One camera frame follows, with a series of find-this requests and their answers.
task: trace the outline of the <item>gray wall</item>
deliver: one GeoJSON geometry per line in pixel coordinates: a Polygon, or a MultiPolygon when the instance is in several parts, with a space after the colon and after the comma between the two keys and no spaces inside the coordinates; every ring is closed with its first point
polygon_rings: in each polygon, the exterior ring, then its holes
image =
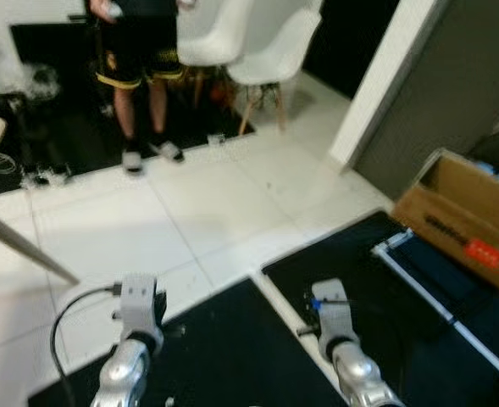
{"type": "Polygon", "coordinates": [[[354,168],[390,198],[430,153],[466,154],[499,120],[499,0],[451,0],[354,168]]]}

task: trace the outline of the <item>white tile floor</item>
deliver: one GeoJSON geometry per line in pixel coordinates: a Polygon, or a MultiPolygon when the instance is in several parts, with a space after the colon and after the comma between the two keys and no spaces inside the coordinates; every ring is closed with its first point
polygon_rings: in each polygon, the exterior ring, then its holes
{"type": "MultiPolygon", "coordinates": [[[[252,119],[257,136],[187,151],[183,165],[150,159],[139,179],[112,168],[63,188],[0,195],[0,217],[83,281],[69,290],[0,244],[0,406],[24,405],[56,377],[47,333],[76,292],[151,273],[172,316],[366,212],[390,209],[361,176],[327,164],[349,101],[300,75],[289,105],[286,134],[265,109],[252,119]]],[[[66,317],[67,367],[115,342],[117,306],[94,298],[66,317]]]]}

